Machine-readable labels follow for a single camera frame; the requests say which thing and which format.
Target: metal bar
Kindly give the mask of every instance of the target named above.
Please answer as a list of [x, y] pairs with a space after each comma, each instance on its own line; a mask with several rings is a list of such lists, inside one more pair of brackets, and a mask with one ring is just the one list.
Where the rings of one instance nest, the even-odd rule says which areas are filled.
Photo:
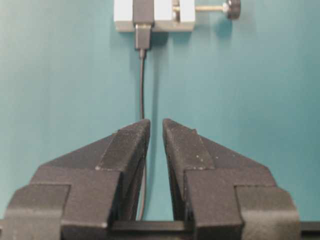
[[[223, 6], [211, 6], [211, 5], [203, 5], [203, 6], [195, 6], [196, 12], [223, 12]], [[180, 12], [179, 6], [173, 6], [174, 12]]]
[[116, 221], [111, 240], [192, 240], [193, 223], [183, 221]]

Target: textured black surface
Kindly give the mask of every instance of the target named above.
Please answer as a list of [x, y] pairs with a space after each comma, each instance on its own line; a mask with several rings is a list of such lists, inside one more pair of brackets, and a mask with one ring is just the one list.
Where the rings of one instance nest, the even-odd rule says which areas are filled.
[[60, 240], [68, 185], [28, 185], [17, 190], [5, 212], [2, 240]]
[[117, 211], [121, 173], [42, 166], [30, 184], [71, 186], [61, 219], [62, 235], [66, 239], [102, 239], [112, 213]]
[[[284, 236], [290, 240], [299, 239], [297, 210], [290, 196], [277, 188], [267, 167], [199, 136], [196, 130], [170, 119], [163, 121], [163, 140], [174, 218], [194, 221], [195, 239], [263, 240], [266, 231], [274, 239]], [[268, 214], [261, 214], [258, 219], [255, 215], [243, 217], [243, 202], [239, 202], [235, 190], [239, 186], [260, 186], [273, 190], [268, 192], [251, 188], [256, 192], [250, 201], [246, 201], [248, 205], [245, 207], [252, 207], [256, 213], [272, 213], [274, 223], [285, 226], [283, 231], [269, 223]], [[255, 200], [259, 197], [270, 197], [274, 201], [255, 209]], [[286, 207], [278, 202], [282, 198]]]
[[[13, 196], [3, 238], [106, 239], [113, 221], [135, 218], [149, 137], [145, 119], [40, 166], [30, 184]], [[51, 192], [62, 187], [67, 195], [58, 211], [55, 198], [62, 194], [52, 197]]]
[[243, 240], [296, 240], [300, 238], [299, 215], [288, 192], [278, 187], [236, 187]]

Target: teal wall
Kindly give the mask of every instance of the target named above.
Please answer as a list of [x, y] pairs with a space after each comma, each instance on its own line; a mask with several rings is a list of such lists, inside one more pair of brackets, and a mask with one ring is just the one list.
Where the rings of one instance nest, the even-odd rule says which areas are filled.
[[[320, 220], [320, 1], [242, 6], [239, 21], [203, 14], [192, 34], [153, 36], [148, 220], [172, 219], [167, 117], [270, 167], [301, 218]], [[112, 0], [0, 0], [0, 216], [39, 164], [139, 119], [133, 46]]]

